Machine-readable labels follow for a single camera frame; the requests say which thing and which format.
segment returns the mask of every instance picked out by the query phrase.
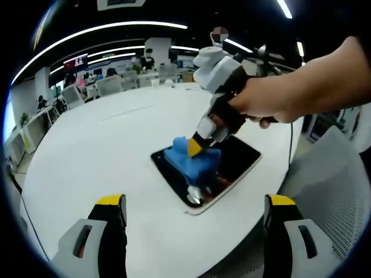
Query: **black ceiling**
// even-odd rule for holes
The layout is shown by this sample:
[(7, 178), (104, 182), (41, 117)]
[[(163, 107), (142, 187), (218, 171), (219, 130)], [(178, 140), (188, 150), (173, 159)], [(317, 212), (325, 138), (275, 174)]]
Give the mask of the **black ceiling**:
[[(97, 11), (96, 0), (57, 1), (45, 21), (35, 50), (19, 54), (19, 69), (52, 43), (78, 31), (122, 21), (164, 21), (188, 26), (188, 29), (133, 25), (107, 28), (83, 34), (53, 48), (28, 67), (17, 82), (33, 76), (44, 66), (57, 67), (61, 59), (86, 48), (103, 45), (94, 52), (116, 47), (144, 44), (131, 39), (153, 36), (171, 37), (175, 45), (202, 48), (210, 45), (209, 33), (223, 26), (229, 38), (252, 50), (266, 43), (268, 51), (282, 55), (282, 64), (299, 67), (301, 58), (296, 41), (302, 41), (305, 61), (330, 53), (347, 35), (344, 24), (346, 5), (342, 1), (285, 0), (293, 19), (287, 19), (276, 0), (146, 0), (140, 8)], [(231, 45), (229, 52), (240, 51)]]

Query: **potted plant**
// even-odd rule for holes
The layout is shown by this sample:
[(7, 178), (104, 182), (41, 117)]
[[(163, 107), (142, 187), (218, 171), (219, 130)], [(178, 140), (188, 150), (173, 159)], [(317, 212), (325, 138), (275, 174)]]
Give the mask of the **potted plant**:
[(28, 117), (28, 114), (22, 113), (21, 119), (19, 120), (21, 127), (24, 127), (24, 125), (26, 125), (29, 120), (30, 120), (30, 117)]

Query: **blue sponge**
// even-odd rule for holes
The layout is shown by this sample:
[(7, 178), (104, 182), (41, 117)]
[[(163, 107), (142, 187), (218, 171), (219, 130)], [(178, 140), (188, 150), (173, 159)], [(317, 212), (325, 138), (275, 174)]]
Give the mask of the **blue sponge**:
[(215, 178), (221, 159), (219, 149), (206, 149), (190, 158), (185, 137), (175, 138), (171, 149), (166, 149), (164, 153), (165, 159), (182, 173), (187, 184), (198, 187), (208, 185)]

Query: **ceiling light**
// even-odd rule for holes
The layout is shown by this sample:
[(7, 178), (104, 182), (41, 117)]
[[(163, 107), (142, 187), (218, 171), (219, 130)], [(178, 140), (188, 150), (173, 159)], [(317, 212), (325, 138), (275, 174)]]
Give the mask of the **ceiling light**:
[(191, 48), (191, 47), (185, 47), (185, 46), (175, 46), (175, 45), (172, 45), (172, 49), (183, 49), (183, 50), (190, 50), (190, 51), (199, 51), (198, 48)]
[(135, 52), (110, 56), (109, 59), (115, 59), (115, 58), (118, 58), (118, 57), (126, 57), (126, 56), (133, 56), (133, 55), (135, 55)]
[(50, 72), (50, 75), (55, 74), (57, 71), (60, 71), (63, 67), (64, 67), (64, 66), (62, 65), (61, 67), (56, 68), (54, 71), (51, 71), (51, 72)]
[(37, 59), (39, 59), (42, 55), (44, 55), (46, 52), (48, 52), (50, 49), (53, 49), (57, 45), (66, 42), (72, 38), (75, 38), (77, 36), (101, 30), (101, 29), (106, 29), (106, 28), (111, 28), (111, 27), (118, 27), (118, 26), (127, 26), (127, 25), (159, 25), (159, 26), (167, 26), (167, 27), (173, 27), (173, 28), (180, 28), (180, 29), (187, 29), (188, 27), (185, 25), (180, 25), (180, 24), (174, 24), (174, 23), (167, 23), (167, 22), (158, 22), (158, 21), (126, 21), (126, 22), (117, 22), (117, 23), (111, 23), (111, 24), (105, 24), (105, 25), (100, 25), (97, 27), (92, 27), (86, 30), (82, 30), (80, 32), (74, 33), (72, 35), (69, 35), (63, 39), (60, 39), (59, 41), (53, 43), (52, 45), (49, 45), (47, 48), (39, 52), (35, 57), (33, 57), (26, 65), (24, 65), (23, 68), (16, 74), (16, 76), (12, 80), (12, 84), (17, 80), (17, 78)]
[(299, 55), (301, 57), (304, 57), (304, 49), (303, 49), (303, 44), (301, 42), (297, 42), (297, 50), (299, 51)]
[(285, 14), (285, 16), (288, 19), (292, 19), (291, 12), (290, 12), (289, 7), (287, 6), (285, 0), (277, 0), (277, 3), (281, 7), (281, 9), (282, 9), (283, 13)]
[(93, 56), (97, 56), (97, 55), (101, 55), (101, 54), (104, 54), (104, 53), (116, 52), (116, 51), (121, 51), (121, 50), (129, 50), (129, 49), (141, 49), (141, 48), (145, 48), (145, 46), (144, 45), (138, 45), (138, 46), (127, 46), (127, 47), (122, 47), (122, 48), (115, 48), (115, 49), (111, 49), (111, 50), (106, 50), (106, 51), (90, 54), (90, 55), (88, 55), (88, 58), (93, 57)]
[(106, 61), (108, 59), (109, 59), (109, 57), (94, 60), (94, 61), (88, 62), (88, 65), (95, 64), (95, 63), (102, 62), (102, 61)]
[(250, 49), (248, 49), (248, 48), (246, 48), (246, 47), (240, 45), (239, 43), (236, 43), (236, 42), (234, 42), (234, 41), (232, 41), (230, 39), (226, 39), (225, 42), (230, 43), (230, 44), (232, 44), (234, 46), (237, 46), (238, 48), (241, 48), (242, 50), (244, 50), (246, 52), (253, 53), (252, 50), (250, 50)]

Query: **white round table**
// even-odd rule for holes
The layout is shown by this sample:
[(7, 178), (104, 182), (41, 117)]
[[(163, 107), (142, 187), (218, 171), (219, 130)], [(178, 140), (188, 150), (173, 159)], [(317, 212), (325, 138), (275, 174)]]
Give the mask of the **white round table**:
[[(186, 214), (150, 155), (175, 137), (192, 136), (211, 95), (194, 84), (177, 87), (146, 87), (92, 101), (62, 114), (46, 134), (28, 168), (23, 198), (49, 258), (78, 219), (101, 197), (116, 193), (127, 198), (129, 278), (198, 277), (257, 224), (264, 195), (277, 193), (287, 172), (290, 126), (262, 130), (246, 122), (237, 137), (262, 159), (204, 213)], [(292, 156), (302, 122), (294, 123)], [(20, 210), (28, 223), (22, 204)]]

